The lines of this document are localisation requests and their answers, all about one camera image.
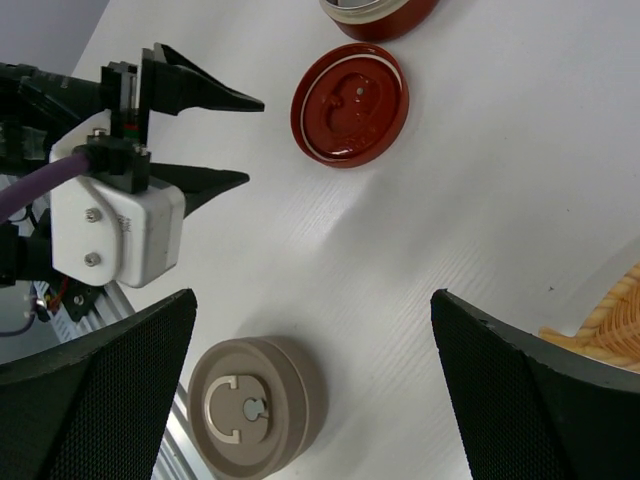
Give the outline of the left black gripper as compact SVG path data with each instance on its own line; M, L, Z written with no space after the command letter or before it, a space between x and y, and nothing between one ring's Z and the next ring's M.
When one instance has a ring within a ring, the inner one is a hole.
M52 146L69 131L104 110L110 135L130 141L145 160L149 104L142 87L151 73L152 110L177 116L190 108L263 112L265 104L234 90L172 47L145 49L143 63L111 62L97 82L41 70L27 64L1 65L1 163L44 165ZM151 176L185 196L184 217L215 197L249 182L249 175L205 167L151 164Z

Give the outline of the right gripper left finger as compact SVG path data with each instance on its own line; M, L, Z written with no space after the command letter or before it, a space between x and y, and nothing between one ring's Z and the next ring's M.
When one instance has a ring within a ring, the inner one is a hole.
M183 289L3 364L2 478L151 478L196 312Z

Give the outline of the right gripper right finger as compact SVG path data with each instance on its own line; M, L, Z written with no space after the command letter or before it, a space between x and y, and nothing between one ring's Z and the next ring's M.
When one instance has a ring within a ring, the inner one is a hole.
M475 479L636 479L639 376L501 322L445 289L431 325Z

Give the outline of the brown round lid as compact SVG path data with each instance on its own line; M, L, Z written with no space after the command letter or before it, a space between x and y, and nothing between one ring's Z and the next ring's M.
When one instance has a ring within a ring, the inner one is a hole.
M301 377L263 338L206 351L192 372L187 410L196 447L221 479L264 479L281 470L307 433Z

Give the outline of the red round lid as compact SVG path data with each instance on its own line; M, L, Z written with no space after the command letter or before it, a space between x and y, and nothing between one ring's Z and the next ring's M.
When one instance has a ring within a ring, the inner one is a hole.
M351 43L327 52L301 78L291 103L291 132L316 162L356 168L391 147L409 105L406 76L395 57L371 43Z

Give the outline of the red-banded steel lunch tin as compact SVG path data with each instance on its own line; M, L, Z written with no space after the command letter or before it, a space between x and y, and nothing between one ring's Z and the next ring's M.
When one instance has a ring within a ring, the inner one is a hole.
M349 37L377 43L409 33L431 15L439 3L439 0L321 0L319 5Z

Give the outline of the beige-banded steel lunch tin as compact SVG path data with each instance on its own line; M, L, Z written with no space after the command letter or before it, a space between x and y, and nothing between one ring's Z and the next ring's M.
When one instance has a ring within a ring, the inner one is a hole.
M320 363L306 343L291 337L261 339L268 374L268 404L275 438L270 471L276 473L303 454L320 434L329 408Z

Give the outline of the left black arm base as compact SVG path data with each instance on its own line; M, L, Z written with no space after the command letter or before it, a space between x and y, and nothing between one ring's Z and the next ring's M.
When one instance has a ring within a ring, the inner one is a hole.
M97 299L104 293L102 286L91 286L68 279L61 304L72 322L78 323L94 309Z

